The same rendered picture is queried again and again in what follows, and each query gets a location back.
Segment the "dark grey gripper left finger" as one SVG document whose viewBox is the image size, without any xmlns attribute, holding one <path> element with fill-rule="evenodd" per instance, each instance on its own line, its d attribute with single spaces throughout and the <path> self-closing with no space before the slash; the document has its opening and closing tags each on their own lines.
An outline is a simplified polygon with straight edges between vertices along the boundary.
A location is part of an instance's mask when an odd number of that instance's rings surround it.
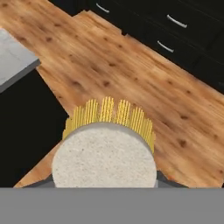
<svg viewBox="0 0 224 224">
<path fill-rule="evenodd" d="M 46 179 L 30 184 L 29 187 L 55 187 L 53 176 L 49 175 Z"/>
</svg>

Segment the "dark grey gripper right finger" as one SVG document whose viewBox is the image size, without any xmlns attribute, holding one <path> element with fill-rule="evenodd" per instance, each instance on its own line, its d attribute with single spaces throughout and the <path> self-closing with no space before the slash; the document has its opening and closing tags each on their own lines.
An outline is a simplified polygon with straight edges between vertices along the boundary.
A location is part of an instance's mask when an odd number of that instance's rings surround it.
<svg viewBox="0 0 224 224">
<path fill-rule="evenodd" d="M 169 180 L 161 171 L 157 171 L 157 185 L 160 188 L 170 188 L 170 187 L 186 188 L 185 185 L 181 185 L 180 183 Z"/>
</svg>

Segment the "white dish brush yellow bristles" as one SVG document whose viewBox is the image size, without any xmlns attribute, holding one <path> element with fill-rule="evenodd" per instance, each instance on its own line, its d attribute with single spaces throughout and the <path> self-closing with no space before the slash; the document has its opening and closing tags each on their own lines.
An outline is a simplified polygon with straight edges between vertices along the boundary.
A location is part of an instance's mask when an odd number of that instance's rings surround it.
<svg viewBox="0 0 224 224">
<path fill-rule="evenodd" d="M 66 119 L 53 182 L 58 188 L 154 188 L 154 142 L 152 121 L 141 108 L 92 99 Z"/>
</svg>

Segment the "black island cabinet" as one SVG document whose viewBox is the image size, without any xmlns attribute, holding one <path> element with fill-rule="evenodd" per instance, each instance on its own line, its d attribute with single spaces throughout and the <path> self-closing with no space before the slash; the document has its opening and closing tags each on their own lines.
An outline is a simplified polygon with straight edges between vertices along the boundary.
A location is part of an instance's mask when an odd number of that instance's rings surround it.
<svg viewBox="0 0 224 224">
<path fill-rule="evenodd" d="M 0 187 L 13 187 L 60 142 L 67 118 L 36 70 L 0 94 Z"/>
</svg>

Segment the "black drawer cabinet run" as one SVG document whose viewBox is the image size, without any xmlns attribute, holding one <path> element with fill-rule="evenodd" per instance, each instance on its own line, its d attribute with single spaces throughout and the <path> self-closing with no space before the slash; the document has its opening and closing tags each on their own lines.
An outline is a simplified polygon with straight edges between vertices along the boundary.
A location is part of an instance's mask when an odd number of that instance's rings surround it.
<svg viewBox="0 0 224 224">
<path fill-rule="evenodd" d="M 224 0 L 48 1 L 72 17 L 94 12 L 122 35 L 130 35 L 224 94 Z M 188 24 L 187 28 L 174 24 L 167 14 Z M 166 51 L 158 40 L 174 52 Z"/>
</svg>

